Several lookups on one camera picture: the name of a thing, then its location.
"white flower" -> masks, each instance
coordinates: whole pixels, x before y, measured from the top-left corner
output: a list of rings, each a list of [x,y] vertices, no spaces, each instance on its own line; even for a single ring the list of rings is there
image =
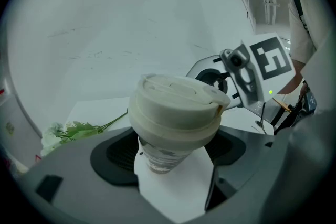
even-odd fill
[[[54,123],[51,125],[51,128],[52,128],[52,129],[55,129],[56,131],[58,131],[58,130],[63,129],[63,125],[60,124],[60,123],[58,123],[58,122],[54,122]]]
[[[51,127],[42,134],[41,143],[43,149],[41,150],[41,156],[46,156],[61,145],[61,138],[56,135],[59,134],[57,131],[61,130],[62,127],[63,126],[59,123],[53,123]]]
[[[75,125],[71,121],[69,121],[69,122],[66,123],[65,127],[66,128],[75,127]]]

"robotic arm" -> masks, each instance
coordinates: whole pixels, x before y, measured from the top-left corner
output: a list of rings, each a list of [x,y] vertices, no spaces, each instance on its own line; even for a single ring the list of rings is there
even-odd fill
[[[235,50],[198,61],[187,74],[218,86],[231,99],[226,109],[245,107],[261,116],[261,107],[294,76],[295,70],[277,34],[241,41]]]

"cup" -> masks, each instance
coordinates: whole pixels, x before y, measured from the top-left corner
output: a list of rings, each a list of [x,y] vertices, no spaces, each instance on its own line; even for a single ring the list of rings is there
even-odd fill
[[[130,98],[129,119],[151,171],[171,171],[216,134],[230,98],[187,77],[142,76]]]

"wire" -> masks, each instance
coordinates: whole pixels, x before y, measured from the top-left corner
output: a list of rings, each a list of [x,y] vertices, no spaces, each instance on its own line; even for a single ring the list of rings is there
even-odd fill
[[[262,128],[262,130],[264,131],[264,134],[267,134],[267,133],[265,132],[265,128],[264,128],[264,110],[265,110],[265,105],[266,105],[266,103],[264,103],[264,104],[262,105],[263,110],[262,110],[262,112],[261,112],[260,122],[261,122],[261,128]]]

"black strap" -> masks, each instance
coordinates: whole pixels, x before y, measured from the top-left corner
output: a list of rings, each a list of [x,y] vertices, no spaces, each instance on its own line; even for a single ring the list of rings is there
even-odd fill
[[[303,15],[303,10],[302,10],[302,6],[301,6],[301,1],[300,0],[294,0],[296,9],[298,10],[299,13],[299,17],[301,19],[301,16]]]
[[[299,115],[301,109],[302,109],[302,102],[300,101],[296,107],[289,113],[287,118],[280,124],[280,126],[275,130],[274,135],[277,135],[280,130],[283,128],[291,127],[296,120],[297,116]]]
[[[303,14],[302,6],[301,6],[301,0],[294,0],[294,4],[295,4],[295,7],[298,11],[299,18],[300,18],[300,20],[303,24],[303,27],[305,28],[307,33],[309,33],[306,20],[304,19],[304,14]]]

